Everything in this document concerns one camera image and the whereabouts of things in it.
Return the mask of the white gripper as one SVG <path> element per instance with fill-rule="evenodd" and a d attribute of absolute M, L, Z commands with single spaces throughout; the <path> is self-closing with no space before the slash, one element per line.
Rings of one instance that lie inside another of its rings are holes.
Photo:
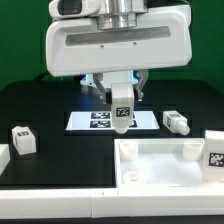
<path fill-rule="evenodd" d="M 148 71 L 184 66 L 192 57 L 188 5 L 151 8 L 137 16 L 133 28 L 100 30 L 94 18 L 59 20 L 46 34 L 46 64 L 54 76 L 94 74 L 93 81 L 104 104 L 111 104 L 111 91 L 103 74 L 137 70 L 136 101 L 143 99 Z"/>

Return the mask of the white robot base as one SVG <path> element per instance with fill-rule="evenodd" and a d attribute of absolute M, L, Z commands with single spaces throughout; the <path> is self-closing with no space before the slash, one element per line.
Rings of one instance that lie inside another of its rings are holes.
<path fill-rule="evenodd" d="M 106 89 L 109 89 L 112 83 L 124 83 L 124 82 L 137 84 L 138 80 L 134 77 L 132 71 L 121 71 L 121 72 L 104 73 L 103 79 L 101 81 L 102 85 Z M 80 81 L 80 84 L 84 89 L 88 89 L 88 88 L 96 89 L 96 85 L 93 81 L 92 74 L 86 74 L 84 78 Z"/>

